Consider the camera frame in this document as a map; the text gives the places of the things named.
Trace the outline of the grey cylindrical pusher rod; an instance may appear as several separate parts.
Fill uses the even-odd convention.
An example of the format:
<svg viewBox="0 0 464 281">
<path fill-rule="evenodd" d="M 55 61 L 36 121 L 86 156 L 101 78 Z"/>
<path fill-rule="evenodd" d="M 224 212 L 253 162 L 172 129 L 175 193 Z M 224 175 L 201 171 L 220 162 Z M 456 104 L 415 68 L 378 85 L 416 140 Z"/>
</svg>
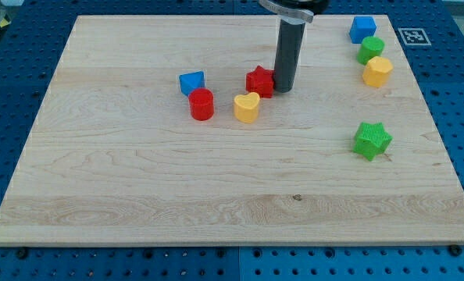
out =
<svg viewBox="0 0 464 281">
<path fill-rule="evenodd" d="M 273 71 L 274 90 L 277 92 L 286 93 L 293 87 L 304 31 L 303 21 L 280 19 Z"/>
</svg>

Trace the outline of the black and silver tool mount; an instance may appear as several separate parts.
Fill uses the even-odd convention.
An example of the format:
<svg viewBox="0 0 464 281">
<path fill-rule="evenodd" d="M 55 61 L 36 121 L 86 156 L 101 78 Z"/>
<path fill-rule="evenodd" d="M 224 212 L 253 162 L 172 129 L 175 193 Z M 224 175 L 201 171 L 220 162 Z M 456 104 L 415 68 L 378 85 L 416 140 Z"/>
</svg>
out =
<svg viewBox="0 0 464 281">
<path fill-rule="evenodd" d="M 315 15 L 324 12 L 329 0 L 258 0 L 268 11 L 288 18 L 311 23 Z"/>
</svg>

